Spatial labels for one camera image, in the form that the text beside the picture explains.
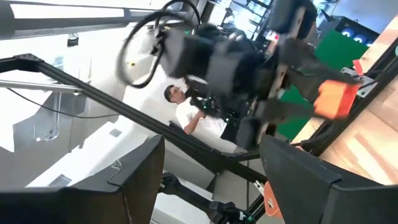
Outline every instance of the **white shirt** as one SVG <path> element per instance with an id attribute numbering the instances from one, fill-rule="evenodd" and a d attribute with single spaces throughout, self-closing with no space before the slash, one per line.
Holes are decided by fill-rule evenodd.
<path id="1" fill-rule="evenodd" d="M 177 117 L 182 128 L 185 128 L 195 115 L 199 112 L 196 106 L 192 106 L 190 102 L 191 98 L 187 98 L 183 103 L 180 103 L 175 110 L 175 116 Z M 216 137 L 221 137 L 226 127 L 226 123 L 219 118 L 212 118 L 206 116 L 206 118 L 200 118 L 197 128 L 206 131 Z"/>

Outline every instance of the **wooden surface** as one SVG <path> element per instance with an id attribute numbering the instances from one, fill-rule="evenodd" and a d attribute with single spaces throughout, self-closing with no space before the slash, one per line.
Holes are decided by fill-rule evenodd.
<path id="1" fill-rule="evenodd" d="M 397 37 L 398 16 L 361 58 L 364 72 Z M 319 119 L 311 119 L 293 142 L 308 139 L 321 123 Z M 381 184 L 398 184 L 398 78 L 340 134 L 321 158 Z"/>

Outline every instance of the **man's hair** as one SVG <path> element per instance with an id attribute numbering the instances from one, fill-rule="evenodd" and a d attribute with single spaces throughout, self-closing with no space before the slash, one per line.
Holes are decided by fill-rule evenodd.
<path id="1" fill-rule="evenodd" d="M 168 87 L 166 87 L 166 89 L 164 90 L 164 98 L 170 102 L 173 103 L 172 100 L 170 99 L 171 97 L 171 90 L 174 87 L 174 85 L 169 85 Z"/>

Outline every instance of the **man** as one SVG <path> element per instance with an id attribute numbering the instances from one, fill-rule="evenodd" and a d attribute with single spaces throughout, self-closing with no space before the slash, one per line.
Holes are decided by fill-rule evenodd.
<path id="1" fill-rule="evenodd" d="M 169 85 L 164 91 L 165 99 L 170 103 L 176 103 L 175 115 L 184 132 L 192 134 L 197 127 L 230 142 L 235 142 L 238 130 L 225 123 L 222 119 L 206 116 L 197 107 L 190 104 L 190 97 L 177 86 Z"/>

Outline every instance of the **orange component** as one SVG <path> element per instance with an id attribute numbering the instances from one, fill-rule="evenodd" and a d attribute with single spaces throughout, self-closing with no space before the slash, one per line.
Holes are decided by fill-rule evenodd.
<path id="1" fill-rule="evenodd" d="M 361 62 L 359 60 L 353 60 L 353 64 L 354 64 L 355 72 L 358 73 L 358 75 L 363 75 L 363 69 L 362 69 Z"/>
<path id="2" fill-rule="evenodd" d="M 270 217 L 282 218 L 282 214 L 279 210 L 278 203 L 276 202 L 274 192 L 271 189 L 269 182 L 264 185 L 264 203 L 266 208 L 266 214 Z"/>
<path id="3" fill-rule="evenodd" d="M 329 119 L 344 118 L 354 103 L 359 85 L 327 80 L 318 91 L 319 96 L 314 102 L 315 112 Z"/>

